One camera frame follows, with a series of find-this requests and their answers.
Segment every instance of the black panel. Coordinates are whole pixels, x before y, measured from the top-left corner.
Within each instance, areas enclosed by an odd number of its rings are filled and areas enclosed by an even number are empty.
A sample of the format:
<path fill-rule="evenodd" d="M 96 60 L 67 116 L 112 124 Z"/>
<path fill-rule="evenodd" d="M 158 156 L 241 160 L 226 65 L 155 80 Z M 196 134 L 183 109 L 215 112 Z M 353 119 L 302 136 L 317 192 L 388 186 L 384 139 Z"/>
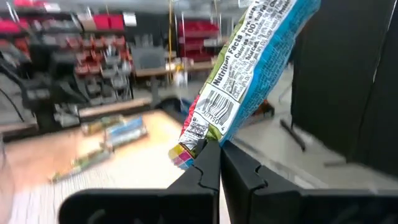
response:
<path fill-rule="evenodd" d="M 301 189 L 230 142 L 221 174 L 233 224 L 398 223 L 398 191 Z"/>
<path fill-rule="evenodd" d="M 292 116 L 348 155 L 373 84 L 396 0 L 323 0 L 296 49 Z"/>
<path fill-rule="evenodd" d="M 395 9 L 364 115 L 357 160 L 398 176 L 398 13 Z"/>
<path fill-rule="evenodd" d="M 218 142 L 209 142 L 168 189 L 90 189 L 73 194 L 61 206 L 60 224 L 218 223 L 220 154 Z"/>

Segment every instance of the table surface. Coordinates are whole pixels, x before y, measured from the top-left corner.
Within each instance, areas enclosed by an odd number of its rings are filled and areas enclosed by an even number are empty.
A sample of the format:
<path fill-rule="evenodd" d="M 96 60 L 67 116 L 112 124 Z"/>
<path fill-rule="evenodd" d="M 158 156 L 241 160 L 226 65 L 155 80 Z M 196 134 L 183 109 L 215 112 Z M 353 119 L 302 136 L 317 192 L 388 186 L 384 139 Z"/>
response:
<path fill-rule="evenodd" d="M 165 189 L 183 171 L 168 158 L 181 125 L 162 111 L 142 115 L 148 135 L 118 150 L 108 161 L 57 184 L 48 176 L 70 168 L 76 156 L 97 149 L 102 134 L 85 137 L 79 129 L 12 142 L 6 145 L 16 194 L 10 224 L 56 223 L 57 210 L 70 194 L 87 188 Z M 229 223 L 222 194 L 220 221 Z"/>

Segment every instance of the black stand leg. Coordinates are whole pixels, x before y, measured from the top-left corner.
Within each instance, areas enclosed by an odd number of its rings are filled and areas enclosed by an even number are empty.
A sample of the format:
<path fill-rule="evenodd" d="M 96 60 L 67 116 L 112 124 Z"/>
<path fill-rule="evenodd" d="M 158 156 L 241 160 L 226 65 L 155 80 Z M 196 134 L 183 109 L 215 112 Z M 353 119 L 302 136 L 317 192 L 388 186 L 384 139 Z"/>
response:
<path fill-rule="evenodd" d="M 303 139 L 298 136 L 298 134 L 296 132 L 294 132 L 293 130 L 293 122 L 288 125 L 287 122 L 285 120 L 281 120 L 280 121 L 280 125 L 293 137 L 294 141 L 299 144 L 299 146 L 301 147 L 301 150 L 303 152 L 305 152 L 305 143 L 303 141 Z"/>

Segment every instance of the chip bag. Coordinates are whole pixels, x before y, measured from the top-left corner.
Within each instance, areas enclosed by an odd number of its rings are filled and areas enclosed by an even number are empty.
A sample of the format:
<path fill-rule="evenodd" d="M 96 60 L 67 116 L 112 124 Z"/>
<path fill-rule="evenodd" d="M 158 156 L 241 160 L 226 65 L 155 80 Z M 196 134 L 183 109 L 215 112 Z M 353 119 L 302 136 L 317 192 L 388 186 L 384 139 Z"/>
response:
<path fill-rule="evenodd" d="M 247 8 L 192 103 L 179 143 L 169 151 L 176 166 L 188 169 L 199 139 L 222 145 L 258 109 L 319 7 L 320 0 L 257 0 Z"/>

